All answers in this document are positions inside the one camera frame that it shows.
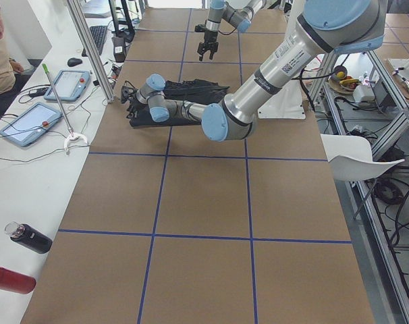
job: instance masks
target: black pants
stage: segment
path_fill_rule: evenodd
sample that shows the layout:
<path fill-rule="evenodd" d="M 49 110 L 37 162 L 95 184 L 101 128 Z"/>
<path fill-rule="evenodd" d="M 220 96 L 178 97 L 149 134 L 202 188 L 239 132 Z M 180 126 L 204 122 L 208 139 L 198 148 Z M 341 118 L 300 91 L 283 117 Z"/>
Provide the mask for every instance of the black pants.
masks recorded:
<path fill-rule="evenodd" d="M 0 94 L 0 119 L 8 110 L 9 106 L 12 104 L 16 96 L 23 89 L 29 78 L 30 75 L 16 74 L 16 82 L 14 83 L 13 88 L 7 92 Z"/>

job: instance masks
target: white table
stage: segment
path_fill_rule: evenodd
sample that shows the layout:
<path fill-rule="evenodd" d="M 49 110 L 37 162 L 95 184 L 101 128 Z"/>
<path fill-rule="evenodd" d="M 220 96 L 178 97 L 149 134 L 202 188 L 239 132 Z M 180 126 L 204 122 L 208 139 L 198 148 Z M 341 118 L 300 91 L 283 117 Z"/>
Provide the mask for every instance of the white table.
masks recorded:
<path fill-rule="evenodd" d="M 108 21 L 108 19 L 93 19 L 88 23 L 89 25 L 105 25 Z M 49 51 L 43 63 L 47 64 L 53 78 L 62 69 L 92 71 L 88 58 L 81 57 L 82 48 L 74 25 L 71 23 L 71 26 L 64 31 L 63 36 Z M 70 57 L 82 58 L 83 63 L 76 67 L 68 67 L 67 60 Z M 110 34 L 107 35 L 101 55 L 103 63 L 109 62 L 105 65 L 107 74 L 111 69 L 109 60 L 114 61 Z M 91 75 L 91 79 L 84 94 L 73 105 L 78 105 L 92 92 L 94 88 L 92 81 L 96 80 L 94 74 Z M 33 73 L 25 88 L 37 84 L 48 84 L 47 76 L 41 65 Z M 20 104 L 16 99 L 8 113 L 19 115 L 33 103 L 39 101 L 45 102 L 42 97 L 35 98 L 28 104 Z M 57 103 L 49 104 L 58 108 Z M 84 107 L 91 112 L 88 125 L 84 129 L 88 118 L 86 111 L 77 108 L 68 115 L 74 130 L 86 135 L 89 143 L 92 142 L 97 132 L 106 104 L 103 91 L 98 88 L 84 104 Z M 65 108 L 72 107 L 69 104 L 64 106 Z M 5 122 L 0 121 L 0 129 L 4 125 Z M 64 120 L 61 120 L 51 130 L 68 135 Z M 0 157 L 29 160 L 55 149 L 62 149 L 63 141 L 64 137 L 60 134 L 48 133 L 30 147 L 20 148 L 0 138 Z M 84 146 L 84 143 L 77 141 L 77 143 L 70 144 L 72 145 Z M 12 242 L 4 234 L 3 229 L 10 221 L 17 221 L 27 223 L 54 239 L 88 151 L 88 147 L 72 148 L 70 155 L 66 155 L 64 151 L 58 151 L 29 163 L 0 160 L 0 267 L 30 275 L 38 281 L 47 254 L 37 254 Z M 21 295 L 0 290 L 0 324 L 19 323 L 31 296 L 32 293 Z"/>

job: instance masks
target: hand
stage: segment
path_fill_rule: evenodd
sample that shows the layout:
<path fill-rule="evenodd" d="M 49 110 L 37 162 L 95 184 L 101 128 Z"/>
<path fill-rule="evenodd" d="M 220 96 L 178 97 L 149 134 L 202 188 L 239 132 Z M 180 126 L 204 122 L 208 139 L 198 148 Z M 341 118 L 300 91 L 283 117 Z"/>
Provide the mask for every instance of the hand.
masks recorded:
<path fill-rule="evenodd" d="M 24 68 L 22 67 L 22 64 L 14 61 L 9 61 L 9 64 L 13 67 L 13 71 L 17 73 L 22 73 L 24 71 Z"/>

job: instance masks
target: blue joint cap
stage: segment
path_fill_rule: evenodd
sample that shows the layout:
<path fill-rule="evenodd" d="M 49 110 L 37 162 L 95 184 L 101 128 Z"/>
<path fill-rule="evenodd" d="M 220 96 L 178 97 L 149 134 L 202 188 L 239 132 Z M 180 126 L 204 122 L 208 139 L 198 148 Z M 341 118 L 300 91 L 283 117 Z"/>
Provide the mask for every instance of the blue joint cap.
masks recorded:
<path fill-rule="evenodd" d="M 170 118 L 169 111 L 165 107 L 152 107 L 149 109 L 152 120 L 156 123 L 165 122 Z"/>
<path fill-rule="evenodd" d="M 165 80 L 159 74 L 152 74 L 146 79 L 146 84 L 155 91 L 162 91 L 165 88 Z"/>
<path fill-rule="evenodd" d="M 313 28 L 335 30 L 351 24 L 368 8 L 372 0 L 307 1 L 304 18 Z"/>
<path fill-rule="evenodd" d="M 212 0 L 211 1 L 211 9 L 221 10 L 224 9 L 225 2 L 224 0 Z"/>
<path fill-rule="evenodd" d="M 249 19 L 244 19 L 240 22 L 238 26 L 239 32 L 246 32 L 248 28 L 251 26 L 251 21 Z"/>
<path fill-rule="evenodd" d="M 204 108 L 202 129 L 209 140 L 222 142 L 227 138 L 229 123 L 223 108 L 217 103 L 211 103 Z"/>
<path fill-rule="evenodd" d="M 373 49 L 378 49 L 383 44 L 384 35 L 376 38 L 364 40 L 362 42 L 357 42 L 353 44 L 348 44 L 344 46 L 338 46 L 335 48 L 335 54 L 351 54 L 372 51 Z"/>

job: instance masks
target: thermos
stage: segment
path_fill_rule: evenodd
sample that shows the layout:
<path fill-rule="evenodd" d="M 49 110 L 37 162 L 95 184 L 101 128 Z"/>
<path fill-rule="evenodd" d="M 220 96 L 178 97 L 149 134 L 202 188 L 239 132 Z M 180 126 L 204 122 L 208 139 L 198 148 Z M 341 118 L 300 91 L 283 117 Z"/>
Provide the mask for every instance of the thermos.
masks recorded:
<path fill-rule="evenodd" d="M 5 233 L 9 235 L 11 241 L 40 254 L 48 252 L 52 244 L 50 238 L 28 224 L 19 224 L 13 221 L 5 226 Z"/>
<path fill-rule="evenodd" d="M 35 285 L 35 278 L 0 267 L 0 289 L 19 294 L 29 294 Z"/>

